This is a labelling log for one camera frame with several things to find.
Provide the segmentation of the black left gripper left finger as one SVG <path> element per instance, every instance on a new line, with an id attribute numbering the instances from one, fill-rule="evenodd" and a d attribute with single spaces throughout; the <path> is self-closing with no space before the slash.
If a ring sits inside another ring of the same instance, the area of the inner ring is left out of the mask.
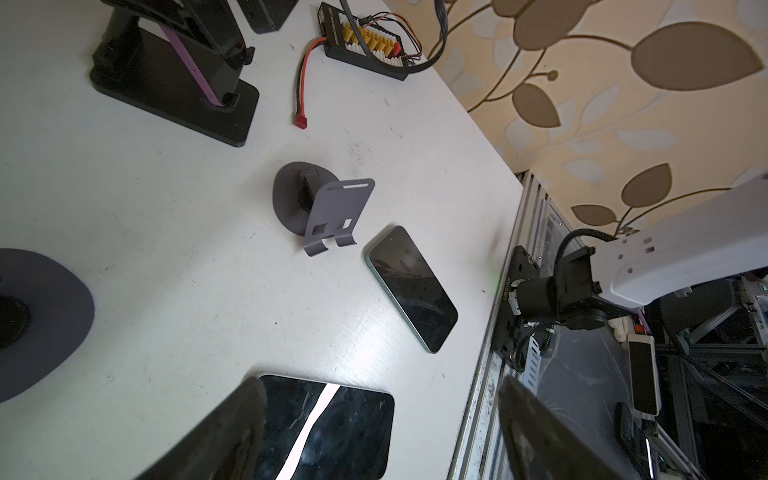
<path id="1" fill-rule="evenodd" d="M 252 479 L 263 443 L 267 394 L 243 381 L 140 479 Z"/>

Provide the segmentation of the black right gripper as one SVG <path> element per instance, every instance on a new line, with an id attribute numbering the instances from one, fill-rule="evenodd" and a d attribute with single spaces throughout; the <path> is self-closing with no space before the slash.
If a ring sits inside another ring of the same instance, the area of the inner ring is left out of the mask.
<path id="1" fill-rule="evenodd" d="M 238 0 L 240 9 L 256 34 L 279 31 L 298 0 Z"/>

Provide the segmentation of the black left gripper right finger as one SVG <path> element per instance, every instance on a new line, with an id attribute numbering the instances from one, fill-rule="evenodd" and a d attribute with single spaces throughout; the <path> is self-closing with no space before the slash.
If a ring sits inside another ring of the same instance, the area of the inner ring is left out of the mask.
<path id="1" fill-rule="evenodd" d="M 621 479 L 523 384 L 497 391 L 500 428 L 515 479 Z"/>

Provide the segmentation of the silver-edged black phone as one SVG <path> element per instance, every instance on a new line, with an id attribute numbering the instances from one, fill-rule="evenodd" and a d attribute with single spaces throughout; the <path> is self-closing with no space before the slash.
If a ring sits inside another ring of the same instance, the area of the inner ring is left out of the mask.
<path id="1" fill-rule="evenodd" d="M 380 479 L 395 400 L 389 393 L 263 374 L 267 395 L 256 479 Z"/>

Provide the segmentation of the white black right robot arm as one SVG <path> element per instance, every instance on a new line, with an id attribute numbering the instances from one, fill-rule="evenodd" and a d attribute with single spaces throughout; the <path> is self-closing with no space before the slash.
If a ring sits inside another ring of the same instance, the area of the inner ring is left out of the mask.
<path id="1" fill-rule="evenodd" d="M 433 65 L 515 172 L 614 235 L 592 277 L 636 307 L 767 261 L 763 1 L 392 1 L 328 51 Z"/>

